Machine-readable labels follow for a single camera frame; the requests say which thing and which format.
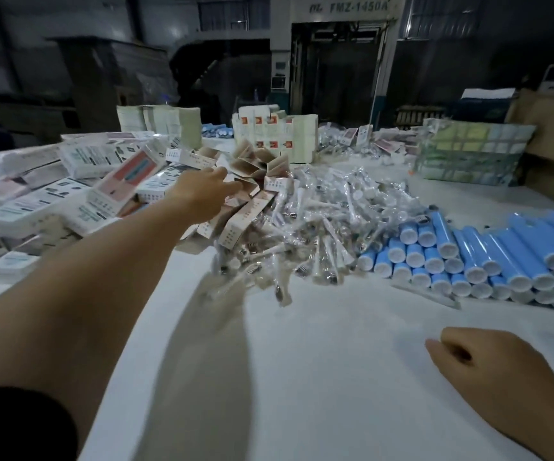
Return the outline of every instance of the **hand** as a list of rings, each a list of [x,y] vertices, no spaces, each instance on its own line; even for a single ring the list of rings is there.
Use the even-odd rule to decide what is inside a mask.
[[[477,328],[444,328],[425,345],[486,422],[554,461],[554,373],[541,353],[512,333]]]
[[[168,192],[168,198],[189,216],[191,224],[203,223],[219,214],[226,197],[242,189],[240,182],[223,182],[225,168],[188,170]]]

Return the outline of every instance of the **person's right hand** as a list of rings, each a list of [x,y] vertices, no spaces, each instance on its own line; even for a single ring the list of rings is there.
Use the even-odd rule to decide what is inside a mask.
[[[240,182],[223,182],[226,175],[225,168],[185,171],[166,199],[182,208],[190,224],[203,223],[218,215],[226,198],[242,189]]]
[[[554,373],[541,353],[512,333],[452,327],[426,349],[486,422],[554,461]]]

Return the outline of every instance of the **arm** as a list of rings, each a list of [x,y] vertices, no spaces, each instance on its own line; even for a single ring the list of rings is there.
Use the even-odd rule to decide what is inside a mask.
[[[554,461],[554,373],[518,336],[445,328],[426,349],[439,371],[491,426]]]
[[[0,295],[0,386],[46,393],[82,446],[136,319],[187,228],[219,213],[241,184],[188,171],[171,193],[45,261]]]

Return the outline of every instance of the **table surface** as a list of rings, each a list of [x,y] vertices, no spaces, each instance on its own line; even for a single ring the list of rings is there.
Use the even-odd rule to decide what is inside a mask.
[[[456,226],[501,226],[512,211],[554,208],[525,187],[412,177],[410,189]],[[194,291],[213,249],[201,247],[174,250],[81,460],[537,459],[473,412],[423,342],[447,325],[506,329],[554,369],[554,310],[475,299],[455,310],[358,273],[336,287],[291,278],[287,307],[271,288],[205,307]]]

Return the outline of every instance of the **person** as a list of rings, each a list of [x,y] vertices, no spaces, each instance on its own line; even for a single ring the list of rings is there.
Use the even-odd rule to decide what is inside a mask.
[[[67,248],[0,295],[0,458],[77,457],[127,338],[182,234],[241,190],[185,172],[165,199]],[[515,335],[446,328],[433,362],[498,431],[554,461],[554,373]]]

